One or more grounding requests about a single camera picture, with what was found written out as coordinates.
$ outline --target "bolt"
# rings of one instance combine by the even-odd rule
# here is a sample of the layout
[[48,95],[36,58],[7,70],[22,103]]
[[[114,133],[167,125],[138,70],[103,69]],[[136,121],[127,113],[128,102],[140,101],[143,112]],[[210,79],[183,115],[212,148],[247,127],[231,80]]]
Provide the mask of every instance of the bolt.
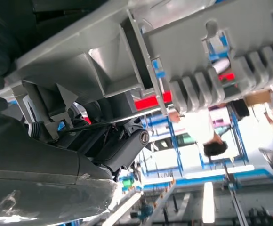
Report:
[[149,141],[149,134],[147,132],[143,132],[141,134],[141,141],[143,143],[147,143]]

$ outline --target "cardboard box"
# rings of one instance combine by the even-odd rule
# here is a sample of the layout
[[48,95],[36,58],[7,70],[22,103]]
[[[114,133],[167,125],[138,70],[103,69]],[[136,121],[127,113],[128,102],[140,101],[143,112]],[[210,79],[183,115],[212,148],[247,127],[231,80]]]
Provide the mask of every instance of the cardboard box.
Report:
[[247,107],[252,107],[258,104],[270,103],[271,93],[269,90],[258,91],[244,97],[245,103]]

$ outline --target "car underbody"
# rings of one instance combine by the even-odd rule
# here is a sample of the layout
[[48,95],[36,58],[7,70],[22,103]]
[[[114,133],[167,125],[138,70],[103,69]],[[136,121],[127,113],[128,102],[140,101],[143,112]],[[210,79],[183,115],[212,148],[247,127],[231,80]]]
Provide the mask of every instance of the car underbody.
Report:
[[[140,117],[167,113],[164,91],[186,113],[272,85],[273,1],[214,2],[0,0],[0,217],[48,225],[106,210],[110,181],[149,142]],[[231,86],[208,57],[221,36]],[[158,106],[138,112],[133,95]],[[7,101],[23,120],[1,114]]]

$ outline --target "white plastic part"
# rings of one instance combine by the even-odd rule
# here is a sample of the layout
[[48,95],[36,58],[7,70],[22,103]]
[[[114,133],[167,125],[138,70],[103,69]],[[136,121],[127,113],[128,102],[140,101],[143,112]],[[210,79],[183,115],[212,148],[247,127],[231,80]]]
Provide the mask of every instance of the white plastic part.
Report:
[[133,205],[134,205],[136,202],[137,202],[140,198],[141,198],[140,193],[136,193],[133,195],[131,198],[128,199],[127,202],[118,208],[117,211],[109,217],[107,220],[106,220],[104,223],[102,224],[102,226],[111,226],[119,220],[121,216],[123,216],[124,213],[128,211],[130,208],[131,208]]
[[32,122],[42,121],[42,118],[38,113],[37,108],[34,105],[33,101],[29,98],[29,95],[26,95],[24,98],[23,98],[23,101]]
[[231,63],[228,59],[221,59],[213,64],[213,67],[216,71],[217,74],[222,73],[228,69]]
[[203,222],[205,224],[214,223],[214,194],[212,182],[204,183],[204,204],[203,204]]

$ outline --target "gray metal beam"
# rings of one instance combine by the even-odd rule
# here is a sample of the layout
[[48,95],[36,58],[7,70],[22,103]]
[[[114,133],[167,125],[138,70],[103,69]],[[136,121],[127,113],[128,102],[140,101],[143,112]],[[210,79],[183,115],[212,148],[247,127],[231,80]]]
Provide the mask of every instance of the gray metal beam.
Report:
[[160,197],[158,197],[155,203],[154,203],[154,211],[152,215],[146,219],[143,225],[144,226],[151,226],[153,222],[153,220],[158,214],[159,210],[162,209],[166,202],[168,200],[168,198],[174,191],[176,187],[176,183],[173,182],[170,187],[166,188],[164,192],[161,193]]
[[234,191],[231,191],[231,190],[230,190],[230,192],[231,192],[231,200],[233,201],[234,207],[236,210],[236,213],[238,217],[240,225],[241,226],[248,226],[247,218],[245,217],[241,206],[240,205],[239,201],[236,197],[236,193]]
[[155,75],[153,66],[151,63],[150,55],[148,53],[146,45],[145,44],[144,40],[143,39],[142,34],[140,32],[140,28],[137,24],[136,20],[134,20],[131,13],[127,9],[127,10],[127,16],[130,19],[132,27],[133,28],[134,33],[137,36],[137,42],[140,45],[140,48],[143,54],[143,57],[148,69],[149,75],[150,76],[151,81],[152,82],[153,89],[156,94],[156,99],[158,100],[158,105],[161,108],[161,113],[164,115],[167,115],[167,109],[164,103],[163,95],[161,92],[160,86],[158,85],[158,79]]

